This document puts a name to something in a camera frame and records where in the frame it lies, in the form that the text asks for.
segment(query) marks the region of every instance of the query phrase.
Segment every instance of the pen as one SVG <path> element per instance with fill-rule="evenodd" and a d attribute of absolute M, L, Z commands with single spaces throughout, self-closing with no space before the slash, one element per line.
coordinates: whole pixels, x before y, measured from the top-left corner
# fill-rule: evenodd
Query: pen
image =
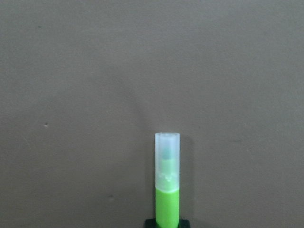
<path fill-rule="evenodd" d="M 155 201 L 159 228 L 179 225 L 180 134 L 155 134 Z"/>

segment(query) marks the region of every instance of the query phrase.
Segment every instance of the black object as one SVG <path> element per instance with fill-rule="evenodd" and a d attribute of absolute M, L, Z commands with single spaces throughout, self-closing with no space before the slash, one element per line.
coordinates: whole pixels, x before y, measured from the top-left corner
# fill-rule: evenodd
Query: black object
<path fill-rule="evenodd" d="M 144 228 L 158 228 L 155 219 L 147 219 Z M 188 220 L 180 220 L 178 228 L 191 228 Z"/>

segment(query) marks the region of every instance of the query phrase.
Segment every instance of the green marker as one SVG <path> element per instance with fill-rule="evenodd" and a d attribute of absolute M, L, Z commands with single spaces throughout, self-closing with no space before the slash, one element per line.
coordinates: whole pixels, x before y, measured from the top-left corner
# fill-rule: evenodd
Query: green marker
<path fill-rule="evenodd" d="M 180 134 L 155 134 L 156 223 L 177 228 L 180 193 Z"/>

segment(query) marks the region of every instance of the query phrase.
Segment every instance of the gray surface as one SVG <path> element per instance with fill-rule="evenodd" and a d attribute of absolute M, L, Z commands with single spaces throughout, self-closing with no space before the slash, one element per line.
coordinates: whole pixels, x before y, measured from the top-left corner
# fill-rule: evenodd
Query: gray surface
<path fill-rule="evenodd" d="M 135 228 L 153 134 L 194 228 L 304 227 L 303 0 L 0 3 L 0 227 Z"/>

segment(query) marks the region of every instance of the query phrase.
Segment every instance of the translucent cap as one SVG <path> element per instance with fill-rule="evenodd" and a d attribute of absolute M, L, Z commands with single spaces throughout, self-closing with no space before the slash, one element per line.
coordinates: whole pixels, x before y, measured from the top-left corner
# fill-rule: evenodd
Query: translucent cap
<path fill-rule="evenodd" d="M 155 187 L 173 192 L 180 186 L 180 134 L 155 134 Z"/>

